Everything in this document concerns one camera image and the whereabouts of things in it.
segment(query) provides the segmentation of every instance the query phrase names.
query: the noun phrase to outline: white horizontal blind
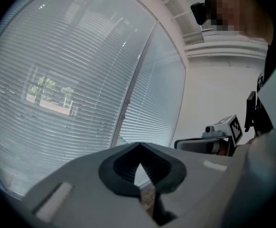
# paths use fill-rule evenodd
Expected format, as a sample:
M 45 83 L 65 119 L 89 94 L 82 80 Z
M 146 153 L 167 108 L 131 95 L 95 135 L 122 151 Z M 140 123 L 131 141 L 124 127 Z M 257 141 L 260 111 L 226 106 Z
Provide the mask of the white horizontal blind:
M 155 24 L 134 0 L 33 0 L 0 37 L 0 179 L 25 194 L 109 147 Z
M 149 142 L 170 145 L 182 100 L 184 65 L 157 25 L 133 88 L 117 145 Z

